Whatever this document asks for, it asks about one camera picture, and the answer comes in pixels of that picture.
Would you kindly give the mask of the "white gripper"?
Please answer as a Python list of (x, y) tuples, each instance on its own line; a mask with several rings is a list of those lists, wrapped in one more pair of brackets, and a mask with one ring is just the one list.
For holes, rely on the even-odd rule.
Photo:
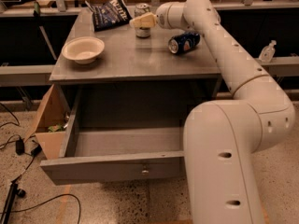
[(189, 25), (183, 16), (184, 4), (180, 2), (169, 2), (160, 5), (156, 15), (147, 12), (129, 21), (133, 28), (152, 28), (157, 22), (164, 29), (187, 30)]

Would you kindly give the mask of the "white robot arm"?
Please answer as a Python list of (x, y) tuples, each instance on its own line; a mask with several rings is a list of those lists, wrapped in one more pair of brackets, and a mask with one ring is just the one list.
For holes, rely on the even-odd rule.
[(130, 24), (199, 33), (232, 95), (198, 105), (185, 121), (192, 223), (264, 224), (250, 156), (291, 132), (295, 109), (288, 95), (221, 26), (209, 0), (165, 3)]

